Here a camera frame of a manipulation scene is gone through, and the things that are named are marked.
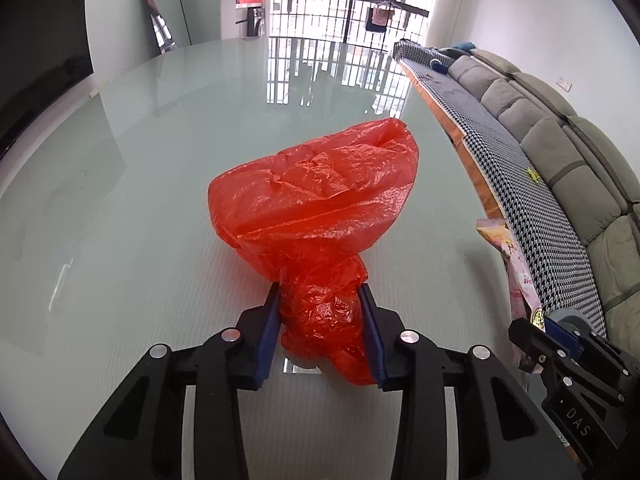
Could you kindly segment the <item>blue cushion on sofa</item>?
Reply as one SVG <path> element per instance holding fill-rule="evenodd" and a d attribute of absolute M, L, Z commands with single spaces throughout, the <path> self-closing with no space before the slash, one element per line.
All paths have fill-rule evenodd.
<path fill-rule="evenodd" d="M 430 62 L 431 69 L 437 73 L 446 74 L 448 73 L 448 67 L 442 62 L 440 62 L 437 58 L 433 58 Z"/>

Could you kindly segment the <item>leaning floor mirror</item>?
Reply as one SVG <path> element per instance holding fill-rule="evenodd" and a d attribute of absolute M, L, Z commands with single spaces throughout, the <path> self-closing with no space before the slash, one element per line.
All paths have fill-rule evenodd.
<path fill-rule="evenodd" d="M 159 54 L 192 44 L 182 0 L 144 0 Z"/>

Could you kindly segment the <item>red plastic bag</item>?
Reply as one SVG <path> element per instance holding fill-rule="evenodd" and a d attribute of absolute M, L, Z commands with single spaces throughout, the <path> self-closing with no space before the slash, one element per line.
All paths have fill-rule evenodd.
<path fill-rule="evenodd" d="M 280 288 L 282 344 L 368 386 L 358 288 L 361 255 L 392 226 L 416 180 L 419 147 L 397 118 L 347 129 L 246 162 L 211 180 L 221 240 Z"/>

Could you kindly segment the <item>grey perforated trash basket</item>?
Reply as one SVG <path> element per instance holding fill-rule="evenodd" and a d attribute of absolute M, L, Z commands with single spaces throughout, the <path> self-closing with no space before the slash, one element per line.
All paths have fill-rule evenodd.
<path fill-rule="evenodd" d="M 547 318 L 550 318 L 553 322 L 562 326 L 564 330 L 573 333 L 574 330 L 578 330 L 579 333 L 591 333 L 593 326 L 588 318 L 575 309 L 561 308 L 556 309 L 546 314 Z"/>

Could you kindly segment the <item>houndstooth sofa cover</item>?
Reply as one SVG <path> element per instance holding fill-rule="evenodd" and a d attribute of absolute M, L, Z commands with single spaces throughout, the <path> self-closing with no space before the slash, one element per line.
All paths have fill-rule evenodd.
<path fill-rule="evenodd" d="M 544 310 L 578 310 L 604 336 L 604 311 L 586 248 L 544 179 L 529 179 L 526 170 L 534 165 L 518 140 L 454 78 L 431 69 L 431 60 L 442 62 L 445 55 L 399 40 L 393 58 L 448 134 L 486 216 L 506 220 Z"/>

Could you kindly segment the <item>pink snack wrapper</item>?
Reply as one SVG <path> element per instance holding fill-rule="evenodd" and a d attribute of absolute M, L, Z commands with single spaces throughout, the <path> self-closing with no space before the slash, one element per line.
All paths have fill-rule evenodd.
<path fill-rule="evenodd" d="M 508 225 L 501 219 L 480 219 L 476 222 L 476 230 L 500 252 L 508 279 L 511 322 L 525 320 L 544 332 L 544 309 L 527 263 Z"/>

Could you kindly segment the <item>clothes drying rack stand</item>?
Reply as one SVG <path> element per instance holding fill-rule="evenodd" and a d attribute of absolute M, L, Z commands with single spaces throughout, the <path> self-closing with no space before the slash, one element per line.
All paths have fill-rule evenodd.
<path fill-rule="evenodd" d="M 385 50 L 386 35 L 394 13 L 394 7 L 390 1 L 381 1 L 372 4 L 368 10 L 364 28 L 366 32 L 370 32 L 372 35 L 381 36 L 381 39 L 378 40 L 378 50 Z"/>

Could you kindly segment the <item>small side table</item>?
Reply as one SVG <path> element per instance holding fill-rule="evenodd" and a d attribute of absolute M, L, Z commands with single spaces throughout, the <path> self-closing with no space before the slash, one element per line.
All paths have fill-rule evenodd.
<path fill-rule="evenodd" d="M 264 0 L 235 0 L 235 9 L 245 12 L 244 18 L 235 22 L 237 25 L 246 26 L 245 36 L 259 37 L 262 34 Z"/>

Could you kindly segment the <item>grey sectional sofa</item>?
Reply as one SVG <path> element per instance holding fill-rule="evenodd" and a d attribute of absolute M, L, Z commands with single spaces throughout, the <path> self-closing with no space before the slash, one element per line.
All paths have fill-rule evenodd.
<path fill-rule="evenodd" d="M 520 144 L 586 248 L 606 334 L 639 353 L 639 179 L 559 92 L 500 56 L 459 55 L 448 75 Z"/>

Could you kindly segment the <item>yellow toy on sofa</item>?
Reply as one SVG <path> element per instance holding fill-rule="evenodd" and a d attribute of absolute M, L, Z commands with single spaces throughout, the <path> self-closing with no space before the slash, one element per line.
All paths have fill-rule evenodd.
<path fill-rule="evenodd" d="M 539 184 L 542 181 L 540 174 L 538 174 L 536 170 L 533 170 L 533 168 L 528 168 L 526 170 L 526 174 L 528 174 L 529 179 L 536 184 Z"/>

